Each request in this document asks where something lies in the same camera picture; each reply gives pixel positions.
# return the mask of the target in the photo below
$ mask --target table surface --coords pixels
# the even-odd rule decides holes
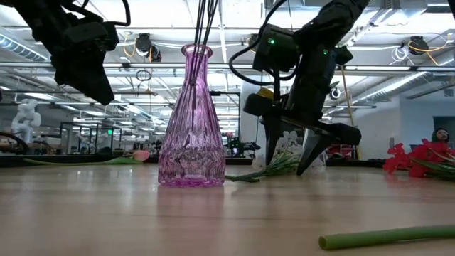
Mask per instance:
[[[228,174],[251,172],[229,166]],[[125,255],[451,255],[453,240],[325,252],[320,235],[454,224],[455,184],[378,169],[167,188],[157,166],[0,171],[0,253]]]

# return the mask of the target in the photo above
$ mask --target white wall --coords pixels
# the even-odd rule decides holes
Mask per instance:
[[[401,99],[402,143],[421,144],[422,139],[431,139],[433,117],[455,117],[455,101],[435,102]]]
[[[401,141],[400,99],[395,97],[391,102],[377,103],[376,106],[375,109],[353,113],[354,125],[362,133],[361,160],[389,158],[390,138],[394,138],[395,143]]]

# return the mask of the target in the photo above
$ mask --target pink glass vase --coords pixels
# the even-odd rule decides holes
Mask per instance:
[[[185,82],[173,109],[159,155],[158,182],[165,186],[209,187],[224,183],[225,153],[220,125],[207,85],[207,62],[212,50],[194,54],[184,46]],[[202,58],[196,81],[193,61]]]

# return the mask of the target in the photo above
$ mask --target white statue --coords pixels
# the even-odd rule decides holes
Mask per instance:
[[[41,115],[35,112],[38,105],[36,100],[25,99],[17,107],[17,115],[11,123],[11,131],[20,137],[25,143],[31,143],[33,140],[33,129],[41,125]]]

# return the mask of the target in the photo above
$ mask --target person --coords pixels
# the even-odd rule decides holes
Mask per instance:
[[[444,128],[438,128],[433,131],[432,142],[448,143],[450,140],[449,132]]]

